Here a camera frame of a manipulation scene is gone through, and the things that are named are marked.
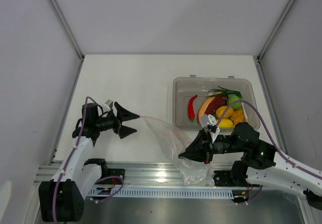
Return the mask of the clear zip top bag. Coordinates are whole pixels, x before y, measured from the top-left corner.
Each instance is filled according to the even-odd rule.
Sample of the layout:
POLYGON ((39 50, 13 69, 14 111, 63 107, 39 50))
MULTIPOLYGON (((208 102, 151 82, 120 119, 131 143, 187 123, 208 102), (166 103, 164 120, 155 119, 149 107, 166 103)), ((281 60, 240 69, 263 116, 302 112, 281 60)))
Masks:
POLYGON ((153 133, 163 155, 179 170, 185 187, 214 185, 214 172, 209 165, 179 157, 192 142, 182 130, 158 118, 145 115, 141 118, 153 133))

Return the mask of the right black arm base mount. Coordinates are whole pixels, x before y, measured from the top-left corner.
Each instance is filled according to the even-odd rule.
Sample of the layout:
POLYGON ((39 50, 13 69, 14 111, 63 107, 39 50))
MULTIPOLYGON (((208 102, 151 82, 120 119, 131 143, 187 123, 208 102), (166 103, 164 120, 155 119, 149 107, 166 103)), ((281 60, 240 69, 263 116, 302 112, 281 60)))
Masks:
POLYGON ((216 187, 260 187, 258 184, 250 184, 246 181, 246 174, 234 171, 214 171, 214 185, 216 187))

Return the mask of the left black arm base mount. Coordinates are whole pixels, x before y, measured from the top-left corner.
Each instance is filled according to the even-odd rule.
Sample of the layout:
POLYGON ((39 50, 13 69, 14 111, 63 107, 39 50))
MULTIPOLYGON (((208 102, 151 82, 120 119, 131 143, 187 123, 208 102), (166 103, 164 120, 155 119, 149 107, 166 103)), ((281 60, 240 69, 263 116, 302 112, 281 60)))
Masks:
POLYGON ((113 178, 106 180, 106 184, 111 185, 112 187, 122 185, 122 181, 119 178, 115 178, 115 176, 119 176, 124 180, 125 177, 125 169, 109 169, 108 177, 113 176, 113 178))

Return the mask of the green onion stalks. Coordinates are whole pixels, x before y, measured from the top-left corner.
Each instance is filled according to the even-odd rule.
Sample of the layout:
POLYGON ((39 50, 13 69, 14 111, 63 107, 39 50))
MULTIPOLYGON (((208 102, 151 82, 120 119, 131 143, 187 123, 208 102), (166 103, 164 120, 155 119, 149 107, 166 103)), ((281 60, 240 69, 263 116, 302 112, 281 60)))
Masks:
POLYGON ((218 87, 218 89, 210 89, 207 91, 209 93, 208 97, 214 96, 224 96, 224 95, 236 95, 239 99, 243 99, 243 96, 240 91, 226 89, 223 87, 218 87))

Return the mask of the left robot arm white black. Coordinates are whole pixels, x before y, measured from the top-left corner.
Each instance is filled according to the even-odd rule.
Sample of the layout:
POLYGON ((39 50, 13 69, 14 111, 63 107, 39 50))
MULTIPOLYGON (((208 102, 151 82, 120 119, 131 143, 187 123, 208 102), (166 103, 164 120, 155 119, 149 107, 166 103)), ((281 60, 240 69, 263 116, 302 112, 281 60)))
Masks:
POLYGON ((112 130, 121 139, 136 133, 123 122, 140 116, 108 100, 107 111, 96 102, 82 106, 82 116, 72 133, 72 145, 67 158, 48 181, 40 183, 38 195, 44 222, 77 222, 83 216, 85 200, 95 184, 107 180, 113 186, 123 186, 124 176, 114 175, 105 159, 90 159, 89 155, 101 132, 112 130))

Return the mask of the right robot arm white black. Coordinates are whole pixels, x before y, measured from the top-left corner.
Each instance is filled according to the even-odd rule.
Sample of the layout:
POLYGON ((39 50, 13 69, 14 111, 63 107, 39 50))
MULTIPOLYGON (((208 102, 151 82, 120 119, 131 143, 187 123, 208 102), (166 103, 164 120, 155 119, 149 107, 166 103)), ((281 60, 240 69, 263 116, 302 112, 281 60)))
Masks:
POLYGON ((242 153, 229 171, 216 171, 214 183, 223 187, 267 186, 304 198, 321 209, 321 172, 282 153, 260 139, 247 123, 239 123, 230 135, 215 135, 214 127, 200 130, 193 142, 178 155, 208 164, 214 155, 242 153))

